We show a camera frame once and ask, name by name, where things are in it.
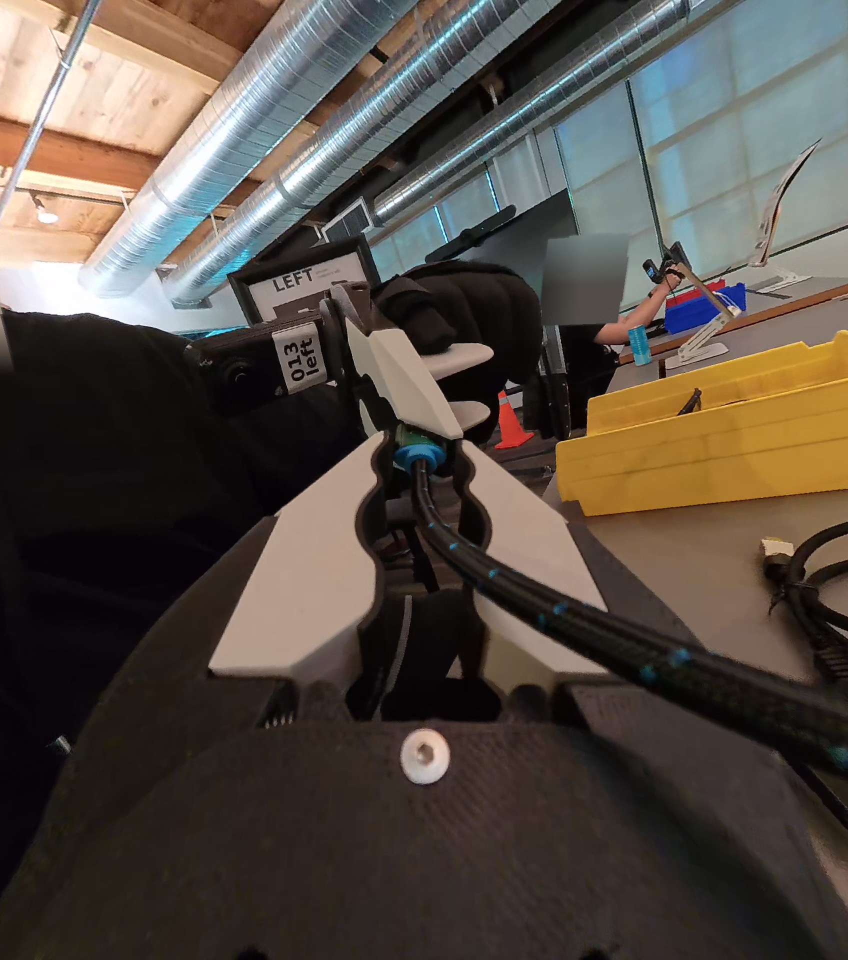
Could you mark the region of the silver ventilation duct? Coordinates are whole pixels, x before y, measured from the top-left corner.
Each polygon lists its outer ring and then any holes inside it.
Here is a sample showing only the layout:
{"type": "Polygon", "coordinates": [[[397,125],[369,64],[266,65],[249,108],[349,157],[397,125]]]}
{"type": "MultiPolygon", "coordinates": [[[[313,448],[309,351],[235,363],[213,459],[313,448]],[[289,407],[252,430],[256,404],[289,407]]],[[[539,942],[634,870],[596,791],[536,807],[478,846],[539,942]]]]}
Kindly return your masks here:
{"type": "Polygon", "coordinates": [[[413,34],[164,281],[176,308],[211,296],[407,129],[558,6],[557,1],[454,1],[413,34]]]}
{"type": "Polygon", "coordinates": [[[286,1],[77,275],[132,294],[406,16],[411,1],[286,1]]]}
{"type": "Polygon", "coordinates": [[[565,102],[632,66],[681,30],[692,8],[689,1],[642,1],[631,6],[374,198],[375,220],[384,224],[402,216],[441,185],[493,158],[526,130],[554,116],[565,102]]]}

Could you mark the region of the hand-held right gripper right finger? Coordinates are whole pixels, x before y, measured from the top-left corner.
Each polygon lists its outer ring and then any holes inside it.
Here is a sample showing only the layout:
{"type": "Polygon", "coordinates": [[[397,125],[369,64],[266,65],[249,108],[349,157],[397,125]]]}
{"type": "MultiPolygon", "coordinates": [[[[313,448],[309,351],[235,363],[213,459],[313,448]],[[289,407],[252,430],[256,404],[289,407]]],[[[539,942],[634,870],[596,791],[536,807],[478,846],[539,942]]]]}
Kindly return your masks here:
{"type": "MultiPolygon", "coordinates": [[[[466,533],[495,561],[519,571],[561,594],[608,609],[567,522],[523,486],[502,465],[472,442],[461,446],[465,502],[474,502],[487,516],[478,533],[466,533]]],[[[551,694],[567,680],[603,676],[606,670],[574,653],[544,633],[524,624],[478,592],[473,604],[485,631],[481,675],[503,696],[521,686],[551,694]]]]}

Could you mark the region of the person's left forearm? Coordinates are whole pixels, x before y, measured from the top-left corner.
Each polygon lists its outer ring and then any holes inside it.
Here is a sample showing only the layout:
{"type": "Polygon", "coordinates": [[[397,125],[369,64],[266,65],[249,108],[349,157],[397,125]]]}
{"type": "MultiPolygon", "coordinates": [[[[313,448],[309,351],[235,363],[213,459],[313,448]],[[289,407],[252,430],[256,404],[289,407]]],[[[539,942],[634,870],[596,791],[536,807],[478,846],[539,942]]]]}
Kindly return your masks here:
{"type": "Polygon", "coordinates": [[[1,318],[25,440],[6,488],[30,535],[238,537],[363,442],[333,388],[222,417],[176,335],[89,314],[1,318]]]}

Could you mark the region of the yellow plastic bin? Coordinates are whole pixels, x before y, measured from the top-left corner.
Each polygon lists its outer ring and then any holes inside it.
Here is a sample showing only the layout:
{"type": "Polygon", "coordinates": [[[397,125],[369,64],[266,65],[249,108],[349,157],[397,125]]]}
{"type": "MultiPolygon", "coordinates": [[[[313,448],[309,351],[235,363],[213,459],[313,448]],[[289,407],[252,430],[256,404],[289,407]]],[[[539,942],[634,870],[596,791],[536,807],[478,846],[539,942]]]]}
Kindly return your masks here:
{"type": "Polygon", "coordinates": [[[587,517],[848,490],[848,331],[597,397],[555,453],[587,517]]]}

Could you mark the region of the person's left hand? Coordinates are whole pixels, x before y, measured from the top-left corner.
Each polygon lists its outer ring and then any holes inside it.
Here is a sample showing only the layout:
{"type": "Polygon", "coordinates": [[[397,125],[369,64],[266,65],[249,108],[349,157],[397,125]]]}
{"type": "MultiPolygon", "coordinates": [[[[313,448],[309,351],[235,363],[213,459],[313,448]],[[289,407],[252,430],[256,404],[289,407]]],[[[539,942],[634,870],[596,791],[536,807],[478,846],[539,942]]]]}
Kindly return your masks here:
{"type": "Polygon", "coordinates": [[[489,419],[464,432],[484,447],[499,423],[499,394],[538,372],[543,327],[538,294],[513,270],[482,262],[439,261],[412,268],[370,290],[380,314],[422,356],[458,343],[482,344],[492,357],[440,382],[450,402],[481,402],[489,419]]]}

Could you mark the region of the distant board on white stand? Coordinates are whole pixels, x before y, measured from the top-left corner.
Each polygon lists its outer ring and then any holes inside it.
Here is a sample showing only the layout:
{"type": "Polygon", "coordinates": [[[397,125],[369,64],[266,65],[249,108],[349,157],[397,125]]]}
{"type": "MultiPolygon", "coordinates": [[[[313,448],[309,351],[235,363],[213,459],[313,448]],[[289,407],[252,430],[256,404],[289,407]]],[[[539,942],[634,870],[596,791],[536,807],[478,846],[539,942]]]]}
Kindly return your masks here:
{"type": "Polygon", "coordinates": [[[725,294],[715,293],[708,289],[689,264],[681,262],[680,270],[682,270],[685,279],[691,282],[694,288],[714,306],[717,313],[708,323],[700,327],[689,340],[683,342],[676,354],[666,359],[665,367],[667,370],[675,370],[700,363],[706,359],[727,353],[728,347],[722,342],[715,342],[714,338],[742,315],[742,310],[733,301],[727,299],[725,294]]]}

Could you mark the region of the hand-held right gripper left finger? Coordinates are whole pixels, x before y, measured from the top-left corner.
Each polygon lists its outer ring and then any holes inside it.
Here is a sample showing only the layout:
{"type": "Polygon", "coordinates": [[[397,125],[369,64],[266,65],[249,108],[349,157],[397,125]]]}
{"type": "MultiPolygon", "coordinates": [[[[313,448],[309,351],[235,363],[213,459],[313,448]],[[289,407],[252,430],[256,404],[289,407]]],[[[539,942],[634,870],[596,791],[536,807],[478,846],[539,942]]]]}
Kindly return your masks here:
{"type": "Polygon", "coordinates": [[[362,671],[360,625],[378,598],[378,573],[359,515],[382,488],[368,438],[276,515],[209,660],[216,678],[283,679],[346,690],[362,671]]]}

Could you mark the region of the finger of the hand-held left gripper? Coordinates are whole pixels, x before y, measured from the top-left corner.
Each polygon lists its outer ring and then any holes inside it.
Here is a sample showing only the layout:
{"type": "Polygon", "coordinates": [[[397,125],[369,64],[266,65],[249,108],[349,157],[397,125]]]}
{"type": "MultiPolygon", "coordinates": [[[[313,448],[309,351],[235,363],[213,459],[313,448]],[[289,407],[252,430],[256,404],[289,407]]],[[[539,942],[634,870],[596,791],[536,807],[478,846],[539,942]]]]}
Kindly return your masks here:
{"type": "Polygon", "coordinates": [[[370,378],[398,422],[448,441],[464,437],[449,401],[402,329],[365,333],[350,318],[343,325],[356,373],[370,378]]]}
{"type": "Polygon", "coordinates": [[[358,376],[358,416],[365,435],[371,438],[384,432],[397,435],[398,418],[392,404],[383,397],[368,374],[358,376]]]}

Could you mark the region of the blue plastic bin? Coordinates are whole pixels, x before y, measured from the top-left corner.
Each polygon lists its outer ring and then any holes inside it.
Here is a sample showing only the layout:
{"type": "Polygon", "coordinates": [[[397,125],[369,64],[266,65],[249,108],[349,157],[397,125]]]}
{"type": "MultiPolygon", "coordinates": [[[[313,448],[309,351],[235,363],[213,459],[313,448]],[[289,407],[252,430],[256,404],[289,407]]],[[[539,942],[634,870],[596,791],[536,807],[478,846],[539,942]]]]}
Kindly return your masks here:
{"type": "MultiPolygon", "coordinates": [[[[747,310],[747,291],[745,283],[733,285],[718,284],[709,289],[730,312],[744,313],[747,310]]],[[[679,334],[687,330],[702,327],[718,316],[719,310],[705,295],[694,291],[695,296],[682,294],[668,301],[665,311],[665,330],[669,334],[679,334]]]]}

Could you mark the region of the thin metal ceiling pipe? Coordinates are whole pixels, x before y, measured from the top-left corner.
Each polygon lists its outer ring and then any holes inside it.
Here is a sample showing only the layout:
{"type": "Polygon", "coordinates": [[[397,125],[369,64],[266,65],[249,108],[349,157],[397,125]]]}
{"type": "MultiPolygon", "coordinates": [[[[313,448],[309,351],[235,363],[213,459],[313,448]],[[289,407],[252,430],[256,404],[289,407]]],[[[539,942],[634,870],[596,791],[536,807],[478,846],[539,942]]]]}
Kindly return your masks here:
{"type": "Polygon", "coordinates": [[[29,161],[34,155],[39,139],[44,133],[47,121],[58,100],[60,90],[70,73],[82,43],[102,4],[102,1],[85,2],[70,30],[66,46],[60,47],[60,45],[56,45],[57,66],[22,142],[21,150],[8,173],[0,193],[0,222],[10,204],[22,174],[27,169],[29,161]]]}

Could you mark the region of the orange traffic cone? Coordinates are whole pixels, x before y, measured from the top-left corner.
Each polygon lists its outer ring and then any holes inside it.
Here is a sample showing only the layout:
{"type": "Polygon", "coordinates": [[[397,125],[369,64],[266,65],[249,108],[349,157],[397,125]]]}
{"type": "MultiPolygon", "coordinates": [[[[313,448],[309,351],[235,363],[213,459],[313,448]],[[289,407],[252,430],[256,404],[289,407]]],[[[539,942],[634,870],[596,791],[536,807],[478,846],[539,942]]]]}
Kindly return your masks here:
{"type": "Polygon", "coordinates": [[[494,445],[494,449],[514,450],[523,447],[535,438],[535,433],[525,430],[505,390],[499,392],[498,398],[500,439],[494,445]]]}

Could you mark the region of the black adapter cable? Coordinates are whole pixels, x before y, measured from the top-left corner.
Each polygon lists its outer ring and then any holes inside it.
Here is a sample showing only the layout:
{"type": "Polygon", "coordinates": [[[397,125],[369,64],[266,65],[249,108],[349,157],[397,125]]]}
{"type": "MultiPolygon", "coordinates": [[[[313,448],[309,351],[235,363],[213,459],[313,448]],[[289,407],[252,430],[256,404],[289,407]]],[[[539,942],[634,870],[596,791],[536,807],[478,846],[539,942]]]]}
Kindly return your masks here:
{"type": "Polygon", "coordinates": [[[798,545],[763,537],[758,555],[772,590],[768,611],[782,605],[802,633],[814,669],[823,684],[848,699],[848,613],[823,599],[826,587],[848,579],[848,558],[808,571],[807,564],[825,546],[848,538],[848,521],[827,527],[798,545]]]}

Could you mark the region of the braided HDMI cable green plugs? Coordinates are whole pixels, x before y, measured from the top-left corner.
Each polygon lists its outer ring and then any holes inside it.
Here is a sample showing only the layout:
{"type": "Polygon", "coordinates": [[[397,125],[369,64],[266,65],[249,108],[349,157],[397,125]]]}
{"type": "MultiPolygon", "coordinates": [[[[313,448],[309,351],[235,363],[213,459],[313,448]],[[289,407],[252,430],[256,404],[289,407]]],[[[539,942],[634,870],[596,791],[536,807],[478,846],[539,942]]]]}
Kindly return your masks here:
{"type": "Polygon", "coordinates": [[[777,750],[786,760],[848,780],[848,704],[819,690],[637,625],[495,560],[444,522],[429,476],[445,450],[398,445],[394,466],[410,479],[411,504],[437,554],[477,594],[526,626],[683,710],[777,750]]]}

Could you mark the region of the curved white board on stand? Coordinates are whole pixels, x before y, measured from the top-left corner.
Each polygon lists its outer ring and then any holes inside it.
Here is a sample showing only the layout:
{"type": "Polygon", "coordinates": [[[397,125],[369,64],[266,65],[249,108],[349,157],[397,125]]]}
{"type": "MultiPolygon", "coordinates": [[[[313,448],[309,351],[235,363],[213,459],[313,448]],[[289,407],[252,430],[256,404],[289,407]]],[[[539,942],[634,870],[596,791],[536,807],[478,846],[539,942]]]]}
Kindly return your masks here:
{"type": "MultiPolygon", "coordinates": [[[[771,247],[778,228],[783,198],[796,176],[800,174],[805,163],[813,155],[821,142],[822,139],[817,138],[810,146],[802,150],[794,162],[790,164],[777,185],[770,191],[762,212],[761,221],[758,225],[756,242],[747,260],[747,266],[749,268],[758,269],[767,266],[771,254],[771,247]]],[[[792,270],[783,269],[779,275],[763,280],[760,283],[746,286],[745,290],[753,295],[776,297],[781,290],[810,279],[810,275],[798,274],[792,270]]]]}

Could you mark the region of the wood-edged side table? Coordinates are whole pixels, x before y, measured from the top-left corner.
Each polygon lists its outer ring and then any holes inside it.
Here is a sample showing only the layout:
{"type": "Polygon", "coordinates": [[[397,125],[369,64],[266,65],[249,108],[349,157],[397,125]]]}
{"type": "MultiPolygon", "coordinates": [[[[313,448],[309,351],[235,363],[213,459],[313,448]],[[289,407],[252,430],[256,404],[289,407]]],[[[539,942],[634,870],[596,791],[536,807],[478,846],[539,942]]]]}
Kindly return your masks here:
{"type": "MultiPolygon", "coordinates": [[[[848,295],[848,278],[810,277],[794,284],[792,288],[788,288],[788,291],[785,291],[787,294],[785,299],[780,301],[775,300],[770,294],[749,294],[746,300],[748,310],[741,316],[733,318],[718,333],[728,334],[742,330],[846,296],[848,295]]],[[[652,357],[658,357],[677,351],[703,329],[704,327],[701,326],[680,334],[653,339],[649,343],[650,354],[652,357]]],[[[633,352],[629,347],[625,348],[620,355],[618,367],[632,363],[634,363],[633,352]]]]}

